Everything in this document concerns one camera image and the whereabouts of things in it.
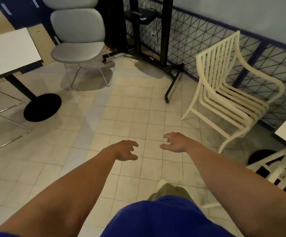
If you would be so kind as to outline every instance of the gray chair seat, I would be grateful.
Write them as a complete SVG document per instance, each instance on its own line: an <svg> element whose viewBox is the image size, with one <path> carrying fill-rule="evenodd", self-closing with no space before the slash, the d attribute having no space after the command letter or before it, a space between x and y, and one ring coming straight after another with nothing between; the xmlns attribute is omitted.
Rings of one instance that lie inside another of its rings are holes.
<svg viewBox="0 0 286 237"><path fill-rule="evenodd" d="M104 42L61 43L51 52L54 60L62 63L81 63L98 56L104 48Z"/></svg>

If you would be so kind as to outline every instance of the black shelf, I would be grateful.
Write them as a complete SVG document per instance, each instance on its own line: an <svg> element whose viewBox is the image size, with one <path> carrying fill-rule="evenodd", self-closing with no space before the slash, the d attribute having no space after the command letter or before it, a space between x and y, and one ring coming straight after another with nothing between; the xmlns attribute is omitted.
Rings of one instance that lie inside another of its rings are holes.
<svg viewBox="0 0 286 237"><path fill-rule="evenodd" d="M155 18L160 17L160 13L156 10L139 8L139 13L143 14L146 18L145 20L141 20L138 16L133 15L131 10L127 10L124 12L124 18L132 23L137 23L139 25L148 25Z"/></svg>

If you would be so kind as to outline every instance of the person's right hand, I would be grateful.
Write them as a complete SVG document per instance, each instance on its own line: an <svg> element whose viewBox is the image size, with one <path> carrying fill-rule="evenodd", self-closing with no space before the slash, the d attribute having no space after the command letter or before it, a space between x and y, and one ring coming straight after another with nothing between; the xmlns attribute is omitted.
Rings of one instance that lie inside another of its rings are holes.
<svg viewBox="0 0 286 237"><path fill-rule="evenodd" d="M193 147L195 145L201 145L199 142L190 139L189 137L179 133L171 132L164 135L167 138L169 145L161 144L159 147L163 150L170 150L172 152L185 152L188 147Z"/></svg>

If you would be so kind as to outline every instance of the round black base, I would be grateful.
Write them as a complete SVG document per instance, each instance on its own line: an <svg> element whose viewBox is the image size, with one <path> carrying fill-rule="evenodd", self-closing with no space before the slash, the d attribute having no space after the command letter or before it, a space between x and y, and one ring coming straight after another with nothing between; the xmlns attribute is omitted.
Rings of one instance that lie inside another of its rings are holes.
<svg viewBox="0 0 286 237"><path fill-rule="evenodd" d="M61 107L62 99L59 95L48 93L37 96L24 110L27 121L40 122L53 116Z"/></svg>

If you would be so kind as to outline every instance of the gray chair backrest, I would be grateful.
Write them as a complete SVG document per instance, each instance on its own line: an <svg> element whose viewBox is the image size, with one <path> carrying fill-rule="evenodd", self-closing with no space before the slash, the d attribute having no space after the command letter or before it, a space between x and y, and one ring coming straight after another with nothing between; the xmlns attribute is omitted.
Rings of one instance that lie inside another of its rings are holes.
<svg viewBox="0 0 286 237"><path fill-rule="evenodd" d="M105 38L103 18L95 9L55 11L51 14L51 23L63 42L102 42Z"/></svg>
<svg viewBox="0 0 286 237"><path fill-rule="evenodd" d="M93 8L98 0L43 0L43 2L54 10Z"/></svg>

